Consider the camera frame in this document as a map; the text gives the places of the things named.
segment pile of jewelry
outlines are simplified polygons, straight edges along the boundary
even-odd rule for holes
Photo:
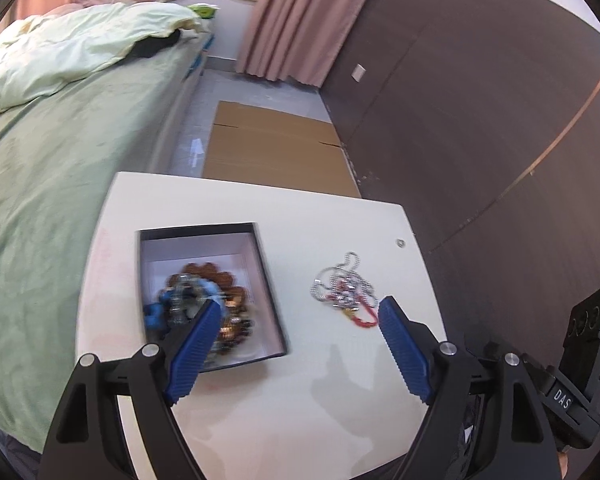
[[[318,301],[331,303],[359,327],[372,328],[378,325],[375,311],[378,300],[372,285],[356,272],[359,265],[360,257],[356,253],[345,254],[344,263],[318,273],[311,286],[311,295]],[[357,316],[361,306],[372,321],[364,321]]]
[[[172,274],[158,293],[157,303],[145,306],[144,325],[158,339],[173,327],[192,320],[206,300],[222,309],[222,327],[205,362],[209,366],[217,355],[226,355],[251,335],[253,321],[245,305],[247,292],[234,286],[234,276],[221,272],[212,263],[187,264]]]

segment tiled floor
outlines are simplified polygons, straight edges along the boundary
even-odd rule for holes
[[[196,88],[171,159],[170,173],[202,176],[211,127],[220,101],[272,108],[319,121],[331,122],[318,94],[311,87],[205,70]]]

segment brown wall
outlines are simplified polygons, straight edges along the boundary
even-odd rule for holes
[[[351,72],[367,70],[360,83]],[[368,0],[323,89],[363,197],[400,203],[448,336],[560,359],[600,287],[600,34],[548,0]],[[600,447],[572,452],[577,478]]]

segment light switch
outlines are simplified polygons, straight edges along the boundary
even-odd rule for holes
[[[365,72],[366,72],[366,69],[362,65],[358,64],[353,69],[353,72],[351,73],[351,77],[353,79],[355,79],[356,82],[359,83],[360,80],[362,79],[362,76],[365,75]]]

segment white table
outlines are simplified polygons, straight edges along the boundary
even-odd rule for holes
[[[119,173],[91,245],[76,356],[125,358],[144,344],[137,230],[232,222],[258,224],[290,353],[202,374],[174,407],[208,480],[349,479],[405,453],[426,407],[406,389],[377,328],[359,328],[309,294],[319,270],[355,251],[378,297],[393,295],[444,340],[429,276],[398,205]],[[121,412],[139,478],[155,478],[128,399]]]

